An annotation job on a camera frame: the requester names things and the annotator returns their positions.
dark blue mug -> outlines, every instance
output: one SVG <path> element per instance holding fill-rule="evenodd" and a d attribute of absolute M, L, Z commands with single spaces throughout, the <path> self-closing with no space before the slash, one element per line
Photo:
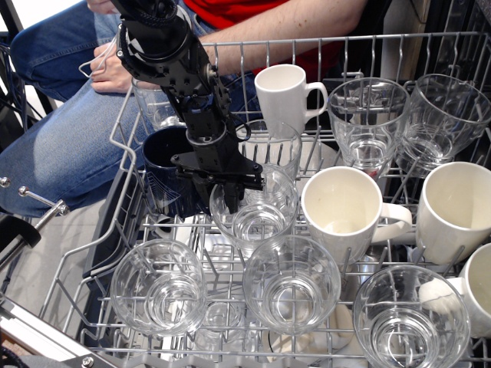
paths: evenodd
<path fill-rule="evenodd" d="M 208 213 L 193 182 L 177 177 L 172 156 L 193 151 L 185 126 L 169 126 L 150 134 L 143 142 L 142 154 L 156 211 L 184 219 Z"/>

human hand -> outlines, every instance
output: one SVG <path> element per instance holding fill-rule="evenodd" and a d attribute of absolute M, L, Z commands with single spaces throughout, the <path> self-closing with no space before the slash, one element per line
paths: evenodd
<path fill-rule="evenodd" d="M 95 60 L 91 62 L 92 88 L 99 93 L 125 94 L 131 86 L 131 74 L 123 67 L 121 60 L 116 56 L 116 46 L 107 48 L 111 43 L 102 44 L 94 49 Z"/>
<path fill-rule="evenodd" d="M 94 13 L 116 14 L 117 9 L 110 0 L 87 0 L 88 8 Z"/>

dishwasher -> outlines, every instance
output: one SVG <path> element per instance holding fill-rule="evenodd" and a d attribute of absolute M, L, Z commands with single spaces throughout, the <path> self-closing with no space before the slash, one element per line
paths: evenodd
<path fill-rule="evenodd" d="M 320 47 L 325 41 L 344 42 L 341 53 L 344 59 L 350 57 L 350 50 L 368 45 L 368 65 L 370 75 L 377 76 L 375 70 L 381 62 L 376 47 L 387 42 L 398 52 L 397 72 L 393 80 L 408 90 L 414 85 L 412 80 L 404 80 L 402 70 L 406 58 L 411 58 L 405 46 L 411 42 L 421 44 L 420 59 L 424 60 L 423 74 L 450 74 L 461 80 L 469 81 L 476 88 L 486 92 L 486 80 L 491 69 L 491 40 L 489 34 L 481 30 L 463 32 L 442 32 L 428 34 L 380 34 L 369 36 L 349 36 L 327 39 L 298 39 L 289 41 L 263 42 L 266 50 L 275 42 L 289 42 L 292 46 L 295 62 L 295 47 L 302 42 L 315 43 Z M 236 46 L 242 55 L 247 52 L 247 43 L 211 44 L 219 55 L 221 47 Z M 325 78 L 328 90 L 352 76 L 344 70 L 340 78 Z M 126 104 L 121 107 L 123 113 Z M 244 120 L 254 111 L 242 114 Z M 133 133 L 141 124 L 139 115 L 134 123 Z M 124 368 L 152 366 L 156 368 L 306 368 L 308 366 L 331 367 L 369 367 L 363 351 L 356 344 L 352 325 L 338 326 L 331 318 L 319 327 L 315 333 L 318 338 L 317 349 L 304 349 L 302 336 L 290 337 L 278 345 L 272 336 L 253 316 L 248 314 L 242 295 L 242 270 L 246 260 L 242 254 L 227 243 L 213 223 L 211 216 L 198 214 L 186 221 L 178 218 L 173 222 L 158 222 L 157 216 L 149 210 L 149 197 L 145 171 L 136 165 L 135 147 L 142 142 L 136 141 L 131 133 L 122 134 L 119 121 L 109 137 L 112 144 L 121 148 L 122 161 L 120 171 L 111 188 L 110 195 L 100 211 L 93 241 L 73 249 L 61 258 L 56 274 L 45 297 L 44 305 L 38 316 L 24 311 L 8 298 L 4 298 L 0 313 L 0 326 L 5 334 L 23 339 L 25 345 L 39 355 L 56 360 L 71 362 L 70 366 L 98 367 L 117 366 Z M 300 170 L 296 178 L 298 188 L 321 169 L 341 165 L 332 130 L 322 117 L 314 124 L 307 125 L 302 134 L 303 151 Z M 491 169 L 491 130 L 484 133 L 458 155 L 456 160 L 477 163 Z M 379 178 L 383 188 L 384 201 L 407 207 L 413 222 L 418 207 L 418 198 L 423 179 L 409 177 L 397 166 L 392 165 L 387 174 Z M 305 217 L 299 212 L 295 223 L 295 234 L 309 236 Z M 178 337 L 148 337 L 131 330 L 118 320 L 110 299 L 110 280 L 114 269 L 129 249 L 135 245 L 155 238 L 176 239 L 187 244 L 199 256 L 207 278 L 209 301 L 221 301 L 241 305 L 241 324 L 239 326 L 221 326 L 219 329 L 202 325 L 196 332 Z M 414 225 L 410 232 L 398 238 L 372 244 L 368 253 L 355 264 L 341 267 L 344 289 L 338 305 L 350 310 L 357 287 L 374 272 L 391 265 L 416 264 L 429 268 L 444 277 L 459 274 L 463 264 L 451 262 L 438 266 L 426 262 L 418 255 L 415 247 Z M 71 262 L 74 257 L 85 259 L 83 274 L 73 283 L 67 282 Z M 218 294 L 225 298 L 215 298 Z M 44 320 L 47 314 L 57 308 L 65 308 L 63 320 L 53 327 Z M 208 350 L 196 347 L 198 333 L 206 330 L 219 334 L 219 342 Z M 230 333 L 239 330 L 241 338 L 230 339 Z M 350 337 L 346 347 L 337 347 L 339 336 Z M 470 339 L 466 352 L 462 355 L 458 367 L 491 366 L 489 355 L 491 344 L 485 338 Z"/>

robotic arm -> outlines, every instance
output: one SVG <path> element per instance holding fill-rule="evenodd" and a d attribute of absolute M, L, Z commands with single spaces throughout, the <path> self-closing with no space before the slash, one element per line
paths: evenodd
<path fill-rule="evenodd" d="M 262 167 L 239 152 L 230 97 L 199 39 L 173 0 L 111 0 L 121 14 L 118 57 L 138 80 L 160 85 L 186 123 L 193 152 L 172 159 L 205 203 L 223 184 L 231 213 L 245 189 L 262 189 Z"/>

person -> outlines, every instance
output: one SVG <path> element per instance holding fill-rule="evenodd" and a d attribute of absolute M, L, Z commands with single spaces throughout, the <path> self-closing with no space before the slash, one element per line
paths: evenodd
<path fill-rule="evenodd" d="M 0 189 L 0 207 L 6 212 L 40 217 L 49 209 L 35 199 L 20 197 L 20 186 L 52 202 L 63 199 L 72 210 L 93 204 L 105 198 L 120 167 L 123 151 L 109 140 L 131 84 L 131 76 L 114 47 L 120 16 L 110 0 L 86 1 L 26 28 L 11 43 L 12 63 L 20 77 L 63 104 L 0 153 L 0 176 L 12 182 L 9 188 Z M 201 42 L 214 43 L 347 35 L 359 22 L 366 1 L 176 3 L 189 15 L 193 32 Z M 318 45 L 297 43 L 295 47 L 295 62 L 305 68 L 309 78 L 317 79 Z M 323 48 L 322 67 L 330 67 L 337 62 L 339 47 L 327 44 Z M 213 63 L 215 48 L 207 47 L 206 52 Z M 314 53 L 313 60 L 309 60 L 308 52 Z M 258 110 L 254 71 L 266 66 L 267 60 L 274 64 L 291 58 L 292 46 L 288 43 L 271 45 L 267 53 L 264 43 L 247 46 L 243 65 L 240 48 L 220 49 L 218 68 L 232 98 L 230 110 L 246 108 L 243 81 L 247 108 Z M 241 67 L 248 71 L 244 79 L 240 77 Z M 125 136 L 137 112 L 137 102 L 130 97 L 119 117 Z M 147 135 L 144 128 L 138 124 L 137 141 Z M 137 164 L 141 165 L 140 148 L 134 149 Z"/>

